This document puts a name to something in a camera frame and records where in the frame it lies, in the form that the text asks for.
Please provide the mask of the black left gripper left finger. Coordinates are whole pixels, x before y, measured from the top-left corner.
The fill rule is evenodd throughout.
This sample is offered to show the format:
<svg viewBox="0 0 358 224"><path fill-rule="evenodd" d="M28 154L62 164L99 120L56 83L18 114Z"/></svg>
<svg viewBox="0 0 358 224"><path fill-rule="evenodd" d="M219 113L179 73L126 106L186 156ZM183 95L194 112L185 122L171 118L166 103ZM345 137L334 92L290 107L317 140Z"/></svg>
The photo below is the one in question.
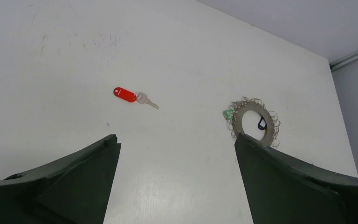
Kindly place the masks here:
<svg viewBox="0 0 358 224"><path fill-rule="evenodd" d="M101 224L121 144L110 134L58 160L0 180L0 224Z"/></svg>

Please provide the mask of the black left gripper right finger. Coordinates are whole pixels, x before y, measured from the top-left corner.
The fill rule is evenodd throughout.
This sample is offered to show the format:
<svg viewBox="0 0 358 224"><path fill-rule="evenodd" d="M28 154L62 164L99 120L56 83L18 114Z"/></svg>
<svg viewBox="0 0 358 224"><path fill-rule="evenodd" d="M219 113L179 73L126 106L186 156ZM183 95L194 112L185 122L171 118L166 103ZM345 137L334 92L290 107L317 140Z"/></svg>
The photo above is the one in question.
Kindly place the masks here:
<svg viewBox="0 0 358 224"><path fill-rule="evenodd" d="M358 224L358 178L239 134L235 152L255 224Z"/></svg>

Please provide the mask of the green key tag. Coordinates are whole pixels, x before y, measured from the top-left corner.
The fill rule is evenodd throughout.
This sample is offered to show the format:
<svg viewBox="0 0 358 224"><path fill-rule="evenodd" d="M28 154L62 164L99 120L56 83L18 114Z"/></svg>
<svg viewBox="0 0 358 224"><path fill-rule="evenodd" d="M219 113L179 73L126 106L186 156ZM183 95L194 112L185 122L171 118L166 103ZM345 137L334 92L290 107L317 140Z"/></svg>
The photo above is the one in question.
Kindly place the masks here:
<svg viewBox="0 0 358 224"><path fill-rule="evenodd" d="M225 120L231 120L233 118L234 111L233 110L225 110L223 111L223 116Z"/></svg>

